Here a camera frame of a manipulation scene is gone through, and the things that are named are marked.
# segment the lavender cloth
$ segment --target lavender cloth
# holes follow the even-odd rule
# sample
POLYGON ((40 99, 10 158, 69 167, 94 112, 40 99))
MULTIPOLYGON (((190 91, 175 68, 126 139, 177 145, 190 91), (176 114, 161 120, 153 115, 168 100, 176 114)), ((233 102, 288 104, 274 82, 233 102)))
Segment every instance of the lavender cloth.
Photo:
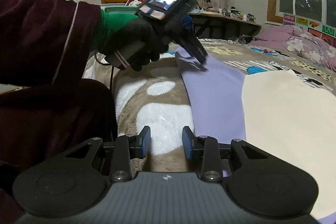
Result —
POLYGON ((210 56, 205 65, 178 48, 175 58, 187 89, 196 136, 219 143, 246 139, 242 89, 245 74, 210 56))
POLYGON ((321 224, 336 224, 336 213, 321 218, 318 222, 321 224))

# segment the beige fabric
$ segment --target beige fabric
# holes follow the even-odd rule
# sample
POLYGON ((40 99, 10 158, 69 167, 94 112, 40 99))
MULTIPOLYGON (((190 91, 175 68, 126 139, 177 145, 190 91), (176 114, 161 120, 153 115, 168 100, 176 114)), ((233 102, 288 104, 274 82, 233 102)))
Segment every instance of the beige fabric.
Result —
POLYGON ((246 75, 246 141, 312 175, 319 196, 312 215, 336 205, 336 97, 303 83, 293 71, 246 75))

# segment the black glove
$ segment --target black glove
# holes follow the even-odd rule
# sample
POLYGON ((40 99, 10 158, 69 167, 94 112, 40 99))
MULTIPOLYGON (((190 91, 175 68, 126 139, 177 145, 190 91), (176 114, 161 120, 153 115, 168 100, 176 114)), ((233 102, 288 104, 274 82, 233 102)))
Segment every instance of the black glove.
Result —
POLYGON ((99 52, 105 55, 112 54, 135 41, 142 41, 146 44, 130 64, 135 71, 140 71, 142 66, 149 64, 151 60, 157 61, 160 54, 168 50, 168 45, 163 45, 160 42, 159 37, 147 21, 135 18, 113 32, 109 42, 99 52))

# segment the dark red sleeve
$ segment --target dark red sleeve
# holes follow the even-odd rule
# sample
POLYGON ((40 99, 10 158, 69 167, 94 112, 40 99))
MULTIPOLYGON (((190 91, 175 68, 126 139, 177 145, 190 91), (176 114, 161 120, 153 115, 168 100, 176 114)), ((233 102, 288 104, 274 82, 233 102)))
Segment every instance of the dark red sleeve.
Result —
POLYGON ((72 0, 0 0, 0 83, 78 82, 100 22, 100 7, 72 0))

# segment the maroon pajamas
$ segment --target maroon pajamas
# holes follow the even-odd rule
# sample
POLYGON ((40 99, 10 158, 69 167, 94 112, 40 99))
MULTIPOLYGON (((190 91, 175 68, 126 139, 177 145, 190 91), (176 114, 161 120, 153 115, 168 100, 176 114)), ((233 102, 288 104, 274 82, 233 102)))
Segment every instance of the maroon pajamas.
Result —
MULTIPOLYGON (((0 83, 32 87, 0 95, 0 161, 20 171, 88 138, 108 141, 117 132, 108 88, 81 80, 100 7, 80 2, 74 18, 76 5, 0 0, 0 83)), ((0 224, 19 215, 0 189, 0 224)))

